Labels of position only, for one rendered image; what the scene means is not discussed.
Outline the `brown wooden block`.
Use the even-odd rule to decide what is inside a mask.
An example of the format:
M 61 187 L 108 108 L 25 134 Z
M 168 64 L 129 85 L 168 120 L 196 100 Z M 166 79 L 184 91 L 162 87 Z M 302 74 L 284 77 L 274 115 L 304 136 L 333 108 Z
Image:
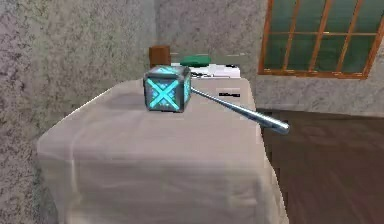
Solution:
M 170 47 L 167 45 L 156 45 L 149 48 L 149 63 L 153 68 L 157 65 L 170 65 Z

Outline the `silver metal baseball bat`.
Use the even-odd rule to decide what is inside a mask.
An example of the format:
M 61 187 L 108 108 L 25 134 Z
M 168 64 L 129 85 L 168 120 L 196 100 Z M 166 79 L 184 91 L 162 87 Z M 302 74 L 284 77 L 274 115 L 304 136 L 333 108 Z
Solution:
M 275 119 L 273 117 L 264 115 L 262 113 L 235 105 L 233 103 L 221 100 L 219 98 L 213 97 L 207 93 L 204 93 L 200 90 L 195 89 L 194 87 L 191 88 L 191 91 L 199 96 L 205 97 L 211 101 L 214 101 L 234 112 L 237 112 L 248 119 L 255 121 L 259 123 L 261 126 L 265 128 L 269 128 L 274 132 L 280 133 L 280 134 L 288 134 L 290 130 L 290 126 L 288 123 L 283 122 L 281 120 Z

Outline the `brown framed window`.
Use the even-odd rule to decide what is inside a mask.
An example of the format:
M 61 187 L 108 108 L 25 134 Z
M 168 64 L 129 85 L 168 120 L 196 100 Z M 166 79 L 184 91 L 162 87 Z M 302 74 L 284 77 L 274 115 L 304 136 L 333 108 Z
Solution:
M 267 0 L 260 75 L 365 79 L 384 38 L 384 0 Z

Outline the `beige covered bed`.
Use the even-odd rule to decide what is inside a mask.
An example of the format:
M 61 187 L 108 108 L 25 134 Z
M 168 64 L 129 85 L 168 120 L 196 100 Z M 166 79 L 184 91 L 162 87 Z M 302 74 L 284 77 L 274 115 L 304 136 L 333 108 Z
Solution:
M 255 106 L 244 78 L 193 85 Z M 120 83 L 44 133 L 37 154 L 59 224 L 289 224 L 260 126 L 199 95 L 151 112 L 142 81 Z

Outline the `green cloth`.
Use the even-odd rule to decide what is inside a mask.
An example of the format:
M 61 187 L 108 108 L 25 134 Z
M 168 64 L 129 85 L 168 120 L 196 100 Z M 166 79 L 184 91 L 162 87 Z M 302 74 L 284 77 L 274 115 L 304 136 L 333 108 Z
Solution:
M 207 67 L 210 62 L 208 55 L 190 55 L 183 57 L 180 64 L 188 67 Z

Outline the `grey cube with cyan cross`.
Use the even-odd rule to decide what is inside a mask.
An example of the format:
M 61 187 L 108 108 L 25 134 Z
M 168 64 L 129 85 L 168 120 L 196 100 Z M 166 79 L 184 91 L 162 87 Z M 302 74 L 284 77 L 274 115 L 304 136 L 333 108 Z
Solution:
M 182 113 L 191 97 L 191 70 L 185 66 L 158 65 L 143 77 L 149 111 Z

